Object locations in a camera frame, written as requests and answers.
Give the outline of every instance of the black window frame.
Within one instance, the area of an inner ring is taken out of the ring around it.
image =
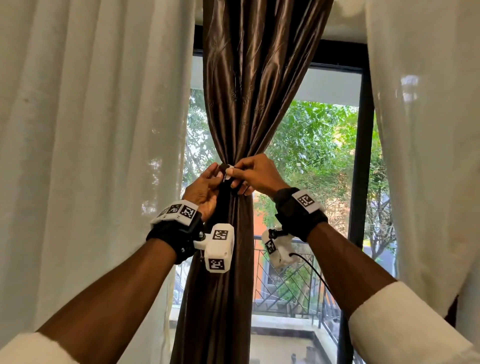
[[[193,55],[203,56],[203,27],[201,25],[195,26]],[[375,112],[367,45],[322,39],[310,64],[310,68],[361,74],[348,239],[362,249]],[[342,313],[338,338],[337,364],[352,364],[352,362],[353,347],[348,330],[348,319]]]

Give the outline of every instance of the sleeve cuff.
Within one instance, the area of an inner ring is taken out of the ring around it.
[[[353,346],[369,364],[439,364],[473,345],[402,282],[362,304],[349,321]]]
[[[19,334],[0,350],[0,364],[78,364],[56,342],[36,332]]]

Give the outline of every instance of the person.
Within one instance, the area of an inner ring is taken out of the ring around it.
[[[207,221],[223,180],[214,163],[183,197]],[[240,194],[274,201],[290,190],[260,154],[226,169]],[[473,345],[405,284],[398,282],[326,221],[307,232],[331,293],[349,319],[352,343],[367,364],[480,364]],[[148,239],[131,257],[79,293],[34,334],[0,351],[0,363],[114,363],[132,339],[177,260],[175,249]]]

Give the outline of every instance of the curtain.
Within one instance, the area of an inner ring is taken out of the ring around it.
[[[399,278],[480,347],[480,3],[366,0]]]
[[[263,152],[316,51],[332,0],[204,0],[204,95],[223,162]],[[224,186],[210,224],[235,228],[230,271],[198,254],[183,294],[171,363],[249,361],[253,295],[252,198]]]
[[[138,248],[178,196],[193,0],[0,3],[0,346]],[[162,287],[122,361],[169,359]]]

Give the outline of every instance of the hand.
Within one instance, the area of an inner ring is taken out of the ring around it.
[[[265,154],[257,154],[240,160],[235,168],[228,168],[226,174],[235,177],[231,184],[232,188],[243,183],[239,194],[252,194],[254,190],[257,190],[273,198],[278,190],[290,187],[278,173],[273,161]]]
[[[214,177],[218,163],[208,167],[193,183],[188,186],[183,195],[183,200],[198,205],[198,212],[202,213],[202,221],[206,222],[215,211],[218,185],[223,181],[222,172]]]

